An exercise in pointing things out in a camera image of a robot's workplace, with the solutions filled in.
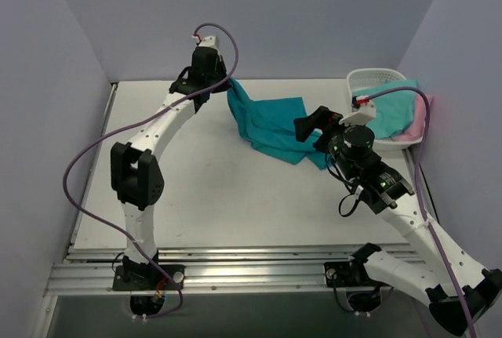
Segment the teal t shirt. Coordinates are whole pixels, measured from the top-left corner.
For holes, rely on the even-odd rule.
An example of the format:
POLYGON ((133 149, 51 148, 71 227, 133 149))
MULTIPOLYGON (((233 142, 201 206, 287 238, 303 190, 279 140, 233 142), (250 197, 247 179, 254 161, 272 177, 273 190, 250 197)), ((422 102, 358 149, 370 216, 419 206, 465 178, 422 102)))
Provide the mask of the teal t shirt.
POLYGON ((252 100, 237 80, 230 82, 227 105, 239 136, 253 150, 291 165, 307 158, 318 169, 326 168, 325 155, 313 147, 319 133, 313 132, 303 143, 296 140, 293 120, 307 116, 302 98, 252 100))

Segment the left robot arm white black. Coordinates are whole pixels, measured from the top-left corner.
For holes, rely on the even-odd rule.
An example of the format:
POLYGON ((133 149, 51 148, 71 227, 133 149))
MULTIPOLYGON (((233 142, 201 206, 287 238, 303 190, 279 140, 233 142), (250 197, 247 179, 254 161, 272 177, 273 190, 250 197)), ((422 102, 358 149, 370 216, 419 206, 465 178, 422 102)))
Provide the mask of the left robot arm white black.
POLYGON ((169 87, 162 102, 167 112, 151 122, 127 143, 111 148, 111 187, 121 202, 127 240, 122 266, 130 281, 140 290, 152 289, 158 270, 151 260, 158 260, 154 239, 154 205, 160 199, 165 182, 158 164, 163 151, 182 125, 209 100, 210 93, 192 96, 227 76, 215 36, 201 40, 186 67, 169 87))

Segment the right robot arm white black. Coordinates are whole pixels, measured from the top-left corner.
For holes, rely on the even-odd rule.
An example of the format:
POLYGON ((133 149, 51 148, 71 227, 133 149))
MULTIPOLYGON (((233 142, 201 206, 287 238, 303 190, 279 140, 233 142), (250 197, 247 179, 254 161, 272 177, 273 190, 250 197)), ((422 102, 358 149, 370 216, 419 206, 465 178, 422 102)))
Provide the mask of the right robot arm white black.
POLYGON ((417 252, 426 268, 398 260, 367 243, 350 257, 349 278, 357 285, 371 280, 393 287, 428 308, 446 331, 475 334, 474 323, 501 295, 501 271, 488 269, 464 251, 423 208, 418 192, 373 150, 374 134, 364 125, 348 125, 327 107, 293 121, 295 137, 314 143, 339 172, 358 202, 390 224, 417 252))

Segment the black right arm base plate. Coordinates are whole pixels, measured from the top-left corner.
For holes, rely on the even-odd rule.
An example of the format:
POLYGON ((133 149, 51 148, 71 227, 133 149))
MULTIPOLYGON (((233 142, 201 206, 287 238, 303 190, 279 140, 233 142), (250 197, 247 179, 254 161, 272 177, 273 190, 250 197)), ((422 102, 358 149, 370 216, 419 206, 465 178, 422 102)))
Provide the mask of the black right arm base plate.
POLYGON ((389 287, 388 284, 372 279, 360 264, 349 261, 325 262, 323 264, 326 286, 329 288, 389 287))

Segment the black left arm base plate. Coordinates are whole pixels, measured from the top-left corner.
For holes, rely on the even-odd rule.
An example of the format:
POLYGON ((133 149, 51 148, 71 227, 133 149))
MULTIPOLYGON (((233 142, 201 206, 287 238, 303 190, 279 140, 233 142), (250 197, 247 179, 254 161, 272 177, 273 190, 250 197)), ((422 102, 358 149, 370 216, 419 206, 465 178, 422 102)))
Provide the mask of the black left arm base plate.
POLYGON ((114 291, 157 291, 177 290, 184 287, 185 266, 180 264, 161 264, 160 267, 173 281, 166 279, 158 269, 147 265, 145 270, 133 270, 118 266, 115 269, 112 289, 114 291))

